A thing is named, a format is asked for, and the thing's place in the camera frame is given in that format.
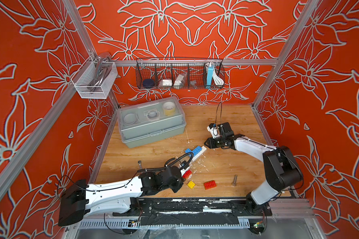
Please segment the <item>white lego brick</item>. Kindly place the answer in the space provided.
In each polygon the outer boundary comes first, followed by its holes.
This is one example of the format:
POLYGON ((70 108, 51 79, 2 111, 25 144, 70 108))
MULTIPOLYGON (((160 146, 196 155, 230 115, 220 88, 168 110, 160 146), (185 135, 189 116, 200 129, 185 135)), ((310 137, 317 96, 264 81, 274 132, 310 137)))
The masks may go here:
POLYGON ((194 155, 194 157, 192 158, 192 162, 195 162, 207 150, 207 148, 205 146, 201 146, 201 147, 202 147, 202 151, 199 154, 194 155))

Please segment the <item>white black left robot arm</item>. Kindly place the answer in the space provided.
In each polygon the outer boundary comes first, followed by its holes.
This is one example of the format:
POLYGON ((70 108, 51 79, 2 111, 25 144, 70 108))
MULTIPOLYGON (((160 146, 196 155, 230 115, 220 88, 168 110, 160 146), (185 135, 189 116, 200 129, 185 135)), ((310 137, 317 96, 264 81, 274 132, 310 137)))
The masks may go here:
POLYGON ((132 208, 132 199, 153 196, 166 189, 178 192, 188 167, 165 166, 160 172, 144 169, 131 179, 107 184, 86 184, 78 180, 61 196, 58 225, 69 226, 85 215, 106 212, 124 214, 132 208))

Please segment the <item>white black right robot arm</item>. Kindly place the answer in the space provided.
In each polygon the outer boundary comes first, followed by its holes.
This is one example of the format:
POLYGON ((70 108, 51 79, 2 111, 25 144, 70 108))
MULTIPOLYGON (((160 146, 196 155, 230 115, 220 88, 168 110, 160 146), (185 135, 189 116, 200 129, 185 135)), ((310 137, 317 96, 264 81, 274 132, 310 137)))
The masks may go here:
POLYGON ((291 150, 286 146, 275 147, 235 134, 230 124, 211 123, 207 130, 209 137, 204 145, 210 149, 233 149, 246 153, 264 165, 265 181, 247 194, 245 210, 255 214, 282 191, 304 180, 303 173, 291 150))

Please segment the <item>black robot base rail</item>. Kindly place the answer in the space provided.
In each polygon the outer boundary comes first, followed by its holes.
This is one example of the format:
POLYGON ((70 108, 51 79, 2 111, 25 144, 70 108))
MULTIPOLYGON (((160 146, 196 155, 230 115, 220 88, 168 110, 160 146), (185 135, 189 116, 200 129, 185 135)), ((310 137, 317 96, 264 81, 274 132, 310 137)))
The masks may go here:
POLYGON ((246 198, 140 198, 126 213, 111 215, 136 218, 143 226, 235 226, 240 218, 251 224, 267 219, 272 211, 268 203, 252 208, 246 198))

